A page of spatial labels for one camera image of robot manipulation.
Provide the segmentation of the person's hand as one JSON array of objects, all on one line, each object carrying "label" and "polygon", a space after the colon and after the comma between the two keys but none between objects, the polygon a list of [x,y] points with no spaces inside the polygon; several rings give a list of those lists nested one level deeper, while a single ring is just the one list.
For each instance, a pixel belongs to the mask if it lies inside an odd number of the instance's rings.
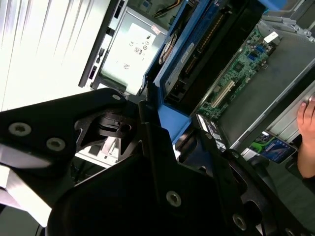
[{"label": "person's hand", "polygon": [[297,113],[297,124],[302,136],[298,151],[298,170],[303,178],[315,176],[315,97],[303,102]]}]

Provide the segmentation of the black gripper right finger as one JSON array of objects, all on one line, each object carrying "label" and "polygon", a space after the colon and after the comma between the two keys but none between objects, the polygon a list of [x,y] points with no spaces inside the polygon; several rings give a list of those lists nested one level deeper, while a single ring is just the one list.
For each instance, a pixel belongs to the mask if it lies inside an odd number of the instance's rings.
[{"label": "black gripper right finger", "polygon": [[202,147],[209,154],[209,162],[216,183],[220,200],[220,207],[227,227],[234,231],[248,231],[242,200],[228,161],[222,156],[217,147],[216,140],[208,133],[198,116],[195,117],[196,125],[200,128]]}]

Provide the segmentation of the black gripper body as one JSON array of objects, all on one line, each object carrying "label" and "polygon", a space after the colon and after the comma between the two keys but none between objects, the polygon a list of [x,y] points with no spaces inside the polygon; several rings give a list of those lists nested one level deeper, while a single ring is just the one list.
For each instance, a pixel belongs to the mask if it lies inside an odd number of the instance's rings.
[{"label": "black gripper body", "polygon": [[62,196],[48,235],[257,236],[255,220],[231,177],[137,154]]}]

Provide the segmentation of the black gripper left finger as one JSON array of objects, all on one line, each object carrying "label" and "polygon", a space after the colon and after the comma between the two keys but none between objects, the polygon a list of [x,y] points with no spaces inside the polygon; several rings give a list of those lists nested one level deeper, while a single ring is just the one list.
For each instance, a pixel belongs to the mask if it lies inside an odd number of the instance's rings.
[{"label": "black gripper left finger", "polygon": [[168,138],[161,130],[142,136],[140,125],[160,123],[157,93],[146,98],[124,97],[111,88],[33,104],[0,114],[1,188],[6,205],[31,207],[66,204],[90,206],[105,202],[100,178],[68,190],[70,162],[84,148],[120,139],[120,157],[136,154],[139,143],[156,137],[157,145]]}]

